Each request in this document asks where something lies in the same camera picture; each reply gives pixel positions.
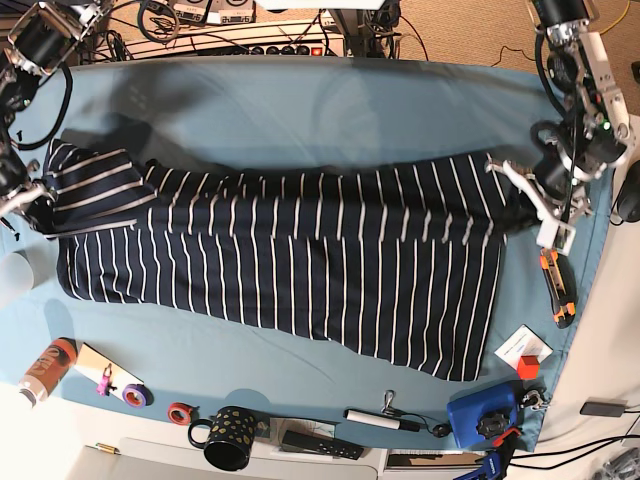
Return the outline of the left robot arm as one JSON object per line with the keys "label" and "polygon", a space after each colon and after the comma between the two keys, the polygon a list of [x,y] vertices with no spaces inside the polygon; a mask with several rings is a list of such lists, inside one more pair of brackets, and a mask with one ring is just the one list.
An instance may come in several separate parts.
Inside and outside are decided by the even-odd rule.
{"label": "left robot arm", "polygon": [[546,213],[568,223],[586,205],[589,183],[625,164],[636,143],[601,36],[590,28],[598,17],[594,4],[531,1],[528,10],[538,77],[560,119],[530,127],[542,158],[529,171],[515,169],[533,191],[513,188],[496,223],[504,233],[540,224]]}

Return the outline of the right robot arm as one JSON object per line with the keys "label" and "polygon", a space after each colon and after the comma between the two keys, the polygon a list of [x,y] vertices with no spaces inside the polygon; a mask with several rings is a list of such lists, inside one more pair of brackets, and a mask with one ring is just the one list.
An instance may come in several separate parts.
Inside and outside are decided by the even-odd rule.
{"label": "right robot arm", "polygon": [[[73,80],[66,60],[113,9],[112,1],[39,1],[28,7],[7,35],[1,52],[1,215],[16,214],[39,232],[51,228],[56,194],[33,176],[37,161],[18,153],[47,145],[68,110]],[[13,140],[9,127],[57,71],[65,79],[60,111],[50,132],[29,144]]]}

